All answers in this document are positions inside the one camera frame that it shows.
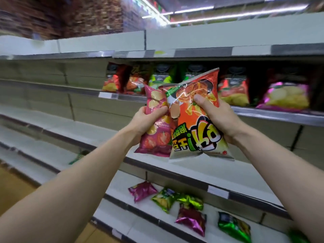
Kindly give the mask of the person's left hand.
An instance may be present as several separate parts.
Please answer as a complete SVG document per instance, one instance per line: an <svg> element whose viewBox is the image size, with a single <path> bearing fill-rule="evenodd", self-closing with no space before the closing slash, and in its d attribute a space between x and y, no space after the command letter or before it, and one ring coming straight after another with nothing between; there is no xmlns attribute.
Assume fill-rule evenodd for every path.
<svg viewBox="0 0 324 243"><path fill-rule="evenodd" d="M150 110L150 108L148 106L141 107L125 127L126 133L131 139L131 146L139 144L141 136L155 124L155 122L145 122L146 110Z"/></svg>

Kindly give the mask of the person's right hand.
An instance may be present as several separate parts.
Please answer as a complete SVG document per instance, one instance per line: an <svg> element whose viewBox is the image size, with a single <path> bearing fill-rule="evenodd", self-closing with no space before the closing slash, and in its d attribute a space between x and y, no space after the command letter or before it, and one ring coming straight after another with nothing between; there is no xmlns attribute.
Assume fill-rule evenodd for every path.
<svg viewBox="0 0 324 243"><path fill-rule="evenodd" d="M224 134L228 143L238 146L237 138L246 133L249 128L248 125L237 116L228 103L220 98L216 107L216 116L209 117L209 119Z"/></svg>

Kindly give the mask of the red chip bag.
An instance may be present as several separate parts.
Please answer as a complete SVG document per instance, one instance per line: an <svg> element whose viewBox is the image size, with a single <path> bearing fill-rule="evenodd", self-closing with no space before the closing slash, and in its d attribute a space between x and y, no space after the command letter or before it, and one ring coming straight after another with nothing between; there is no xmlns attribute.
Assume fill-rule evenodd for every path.
<svg viewBox="0 0 324 243"><path fill-rule="evenodd" d="M231 66L221 75L218 97L231 106L250 105L249 78L246 67Z"/></svg>
<svg viewBox="0 0 324 243"><path fill-rule="evenodd" d="M151 76L150 64L135 64L132 66L129 79L124 88L126 94L145 94L145 85L148 85Z"/></svg>
<svg viewBox="0 0 324 243"><path fill-rule="evenodd" d="M125 64L109 62L106 68L106 80L104 81L102 91L123 93L127 69L128 66Z"/></svg>

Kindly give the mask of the long ceiling light strip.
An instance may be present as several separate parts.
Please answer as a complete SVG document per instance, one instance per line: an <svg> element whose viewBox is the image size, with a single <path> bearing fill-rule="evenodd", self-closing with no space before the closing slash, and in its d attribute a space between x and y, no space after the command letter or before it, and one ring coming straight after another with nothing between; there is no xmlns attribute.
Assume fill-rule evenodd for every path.
<svg viewBox="0 0 324 243"><path fill-rule="evenodd" d="M205 17L205 18L173 21L173 22L169 22L169 25L197 23L203 21L214 21L214 20L223 20L223 19L234 19L234 18L241 18L241 17L248 17L248 16L263 16L263 15L271 15L273 13L277 14L277 13L297 12L297 11L303 11L307 9L308 6L309 4L303 4L303 5L290 6L285 8L276 8L276 9L261 10L261 11L254 11L254 12L242 12L236 14L234 13L228 15L219 15L219 16L212 16L212 17Z"/></svg>

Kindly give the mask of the stacks of brown packaged goods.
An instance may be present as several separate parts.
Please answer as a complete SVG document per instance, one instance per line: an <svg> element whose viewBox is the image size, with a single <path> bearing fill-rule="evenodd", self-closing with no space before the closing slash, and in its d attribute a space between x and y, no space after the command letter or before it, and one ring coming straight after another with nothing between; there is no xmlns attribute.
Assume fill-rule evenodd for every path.
<svg viewBox="0 0 324 243"><path fill-rule="evenodd" d="M0 35L36 40L164 28L141 0L0 0Z"/></svg>

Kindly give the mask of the person's right forearm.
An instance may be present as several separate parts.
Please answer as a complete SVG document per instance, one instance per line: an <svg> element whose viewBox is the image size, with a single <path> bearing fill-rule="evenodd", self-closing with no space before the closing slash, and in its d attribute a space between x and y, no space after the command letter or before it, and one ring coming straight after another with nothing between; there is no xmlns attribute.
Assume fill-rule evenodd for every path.
<svg viewBox="0 0 324 243"><path fill-rule="evenodd" d="M246 124L231 138L310 242L324 243L324 171Z"/></svg>

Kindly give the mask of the small green foil snack bag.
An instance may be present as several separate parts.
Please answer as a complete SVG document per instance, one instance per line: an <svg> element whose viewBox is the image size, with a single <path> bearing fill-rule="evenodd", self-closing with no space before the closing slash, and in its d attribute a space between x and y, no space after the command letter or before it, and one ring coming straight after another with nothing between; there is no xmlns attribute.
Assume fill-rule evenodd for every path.
<svg viewBox="0 0 324 243"><path fill-rule="evenodd" d="M168 188L164 187L157 195L153 196L151 200L158 205L164 212L169 214L170 209L173 204L180 196L180 193Z"/></svg>
<svg viewBox="0 0 324 243"><path fill-rule="evenodd" d="M291 243L310 243L310 240L298 229L291 229L288 232Z"/></svg>
<svg viewBox="0 0 324 243"><path fill-rule="evenodd" d="M202 211L204 209L204 201L198 196L180 193L180 195L176 196L176 200L185 205L191 206L198 211Z"/></svg>
<svg viewBox="0 0 324 243"><path fill-rule="evenodd" d="M81 151L73 161L69 162L69 165L73 165L74 163L76 163L77 161L79 161L80 159L82 159L84 156L86 156L89 153L90 152L87 150Z"/></svg>
<svg viewBox="0 0 324 243"><path fill-rule="evenodd" d="M218 212L218 214L217 225L221 231L243 243L252 243L249 224L226 212Z"/></svg>

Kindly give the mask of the orange snack bag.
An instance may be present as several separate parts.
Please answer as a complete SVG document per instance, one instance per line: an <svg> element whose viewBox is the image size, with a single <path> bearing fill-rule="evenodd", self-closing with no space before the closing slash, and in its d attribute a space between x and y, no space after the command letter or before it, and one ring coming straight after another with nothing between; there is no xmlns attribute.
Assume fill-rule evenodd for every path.
<svg viewBox="0 0 324 243"><path fill-rule="evenodd" d="M218 73L219 68L215 68L181 83L159 87L166 95L171 118L170 159L206 154L210 157L234 160L223 133L193 99L198 94L219 107Z"/></svg>

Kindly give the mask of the white metal shelving unit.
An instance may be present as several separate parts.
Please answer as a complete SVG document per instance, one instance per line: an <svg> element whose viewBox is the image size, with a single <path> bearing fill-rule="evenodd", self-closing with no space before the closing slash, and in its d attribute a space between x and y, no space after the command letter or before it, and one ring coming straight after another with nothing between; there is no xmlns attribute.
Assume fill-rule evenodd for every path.
<svg viewBox="0 0 324 243"><path fill-rule="evenodd" d="M47 41L0 36L0 159L42 184L128 124L146 99L99 98L109 62L246 67L251 98L263 93L268 69L297 67L310 82L311 103L324 103L324 12ZM131 243L238 243L217 227L224 210L251 225L253 243L289 243L293 221L237 147L230 146L235 161L205 154L169 160L135 150L94 223ZM174 223L178 204L169 214L150 199L135 204L127 188L143 180L203 198L205 237ZM208 193L209 185L229 198Z"/></svg>

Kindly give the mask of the person's left forearm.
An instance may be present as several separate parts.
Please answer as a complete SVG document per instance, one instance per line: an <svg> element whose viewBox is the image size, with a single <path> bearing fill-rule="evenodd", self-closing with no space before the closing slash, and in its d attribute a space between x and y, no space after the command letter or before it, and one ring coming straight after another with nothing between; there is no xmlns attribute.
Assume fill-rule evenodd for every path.
<svg viewBox="0 0 324 243"><path fill-rule="evenodd" d="M74 243L143 131L129 124L0 217L0 243Z"/></svg>

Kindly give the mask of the green chip bag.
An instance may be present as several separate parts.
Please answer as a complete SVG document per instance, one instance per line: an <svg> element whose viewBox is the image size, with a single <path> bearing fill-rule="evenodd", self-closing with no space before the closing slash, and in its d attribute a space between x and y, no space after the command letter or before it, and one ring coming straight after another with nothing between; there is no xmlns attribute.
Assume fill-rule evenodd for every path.
<svg viewBox="0 0 324 243"><path fill-rule="evenodd" d="M181 69L181 79L182 81L187 81L192 77L200 75L208 71L208 67L203 64L188 64Z"/></svg>
<svg viewBox="0 0 324 243"><path fill-rule="evenodd" d="M150 76L148 86L158 89L164 84L174 84L177 72L177 65L170 63L157 63L153 66L153 72Z"/></svg>

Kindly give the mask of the short ceiling light strip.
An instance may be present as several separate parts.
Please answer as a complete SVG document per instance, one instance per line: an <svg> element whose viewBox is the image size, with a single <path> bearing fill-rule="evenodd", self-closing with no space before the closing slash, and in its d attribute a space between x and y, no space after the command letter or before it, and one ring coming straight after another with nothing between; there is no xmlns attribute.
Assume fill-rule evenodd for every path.
<svg viewBox="0 0 324 243"><path fill-rule="evenodd" d="M206 7L200 7L200 8L185 9L185 10L180 10L180 11L175 11L175 12L165 12L165 13L160 13L160 15L167 16L167 15L173 15L173 14L198 12L198 11L205 11L205 10L212 10L212 9L214 9L214 6L206 6Z"/></svg>

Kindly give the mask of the small pink foil snack bag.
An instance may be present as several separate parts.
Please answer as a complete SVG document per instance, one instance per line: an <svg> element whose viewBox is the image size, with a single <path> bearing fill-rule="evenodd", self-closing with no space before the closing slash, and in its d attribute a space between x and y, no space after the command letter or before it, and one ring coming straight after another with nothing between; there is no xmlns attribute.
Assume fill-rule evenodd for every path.
<svg viewBox="0 0 324 243"><path fill-rule="evenodd" d="M185 225L205 237L205 227L207 222L207 215L195 209L193 206L180 203L179 212L175 223Z"/></svg>
<svg viewBox="0 0 324 243"><path fill-rule="evenodd" d="M128 188L128 191L133 196L134 203L138 203L143 199L158 193L157 189L148 181L136 184Z"/></svg>

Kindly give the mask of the pink tomato chip bag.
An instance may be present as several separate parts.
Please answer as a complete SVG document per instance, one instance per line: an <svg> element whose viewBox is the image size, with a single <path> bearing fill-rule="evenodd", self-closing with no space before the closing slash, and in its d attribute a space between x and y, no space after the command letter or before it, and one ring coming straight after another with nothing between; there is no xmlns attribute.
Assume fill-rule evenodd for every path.
<svg viewBox="0 0 324 243"><path fill-rule="evenodd" d="M151 114L157 109L167 106L167 98L160 89L154 89L145 85L145 95L147 97L145 114ZM135 153L150 154L160 157L170 157L172 150L171 141L171 117L167 112L142 135L139 147Z"/></svg>

